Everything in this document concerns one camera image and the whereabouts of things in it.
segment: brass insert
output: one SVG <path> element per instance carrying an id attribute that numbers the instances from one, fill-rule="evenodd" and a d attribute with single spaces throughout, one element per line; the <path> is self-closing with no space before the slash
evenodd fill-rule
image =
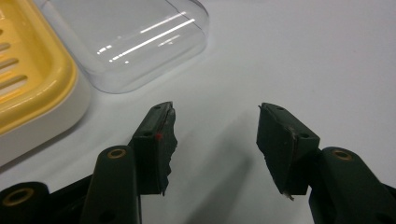
<path id="1" fill-rule="evenodd" d="M 35 191 L 30 188 L 17 189 L 7 195 L 7 197 L 3 200 L 3 205 L 10 207 L 24 203 L 29 200 L 34 193 Z"/>
<path id="2" fill-rule="evenodd" d="M 342 161 L 352 161 L 353 160 L 352 156 L 349 153 L 347 153 L 347 152 L 345 152 L 344 150 L 341 150 L 341 149 L 332 150 L 332 154 L 336 158 L 338 158 L 339 160 L 342 160 Z"/>
<path id="3" fill-rule="evenodd" d="M 123 148 L 114 148 L 107 153 L 110 159 L 118 159 L 126 155 L 126 150 Z"/>

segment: white surface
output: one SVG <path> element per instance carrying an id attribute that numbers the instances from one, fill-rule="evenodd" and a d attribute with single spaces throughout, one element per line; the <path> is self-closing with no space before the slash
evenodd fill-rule
<path id="1" fill-rule="evenodd" d="M 258 150 L 259 105 L 286 107 L 321 147 L 359 154 L 396 187 L 396 2 L 204 0 L 209 44 L 198 57 L 126 94 L 93 90 L 83 120 L 1 168 L 0 189 L 51 191 L 89 175 L 126 144 L 149 108 L 172 100 L 178 148 L 165 197 L 142 199 L 144 223 L 313 223 L 308 196 L 278 194 Z"/>
<path id="2" fill-rule="evenodd" d="M 81 119 L 90 105 L 91 86 L 80 72 L 76 76 L 68 95 L 50 111 L 0 135 L 0 166 L 68 130 Z"/>

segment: transparent plastic lid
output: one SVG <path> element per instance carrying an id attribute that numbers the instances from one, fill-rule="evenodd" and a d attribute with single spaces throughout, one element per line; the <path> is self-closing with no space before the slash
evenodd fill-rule
<path id="1" fill-rule="evenodd" d="M 208 14 L 195 0 L 35 2 L 101 91 L 133 91 L 206 45 Z"/>

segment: drainage slot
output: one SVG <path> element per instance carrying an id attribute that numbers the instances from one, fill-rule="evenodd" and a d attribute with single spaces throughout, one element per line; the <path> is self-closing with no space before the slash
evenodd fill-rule
<path id="1" fill-rule="evenodd" d="M 11 68 L 15 67 L 17 63 L 18 63 L 18 59 L 15 58 L 7 59 L 5 61 L 0 62 L 0 74 L 11 70 Z"/>
<path id="2" fill-rule="evenodd" d="M 0 95 L 5 95 L 20 88 L 27 82 L 27 76 L 20 75 L 0 82 Z"/>
<path id="3" fill-rule="evenodd" d="M 9 47 L 11 47 L 11 45 L 9 45 L 8 43 L 0 43 L 0 53 L 5 51 L 6 49 L 9 49 Z"/>

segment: yellow plastic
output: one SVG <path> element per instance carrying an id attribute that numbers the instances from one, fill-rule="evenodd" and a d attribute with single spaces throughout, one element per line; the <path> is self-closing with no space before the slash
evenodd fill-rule
<path id="1" fill-rule="evenodd" d="M 0 135 L 60 104 L 77 75 L 32 1 L 0 0 Z"/>

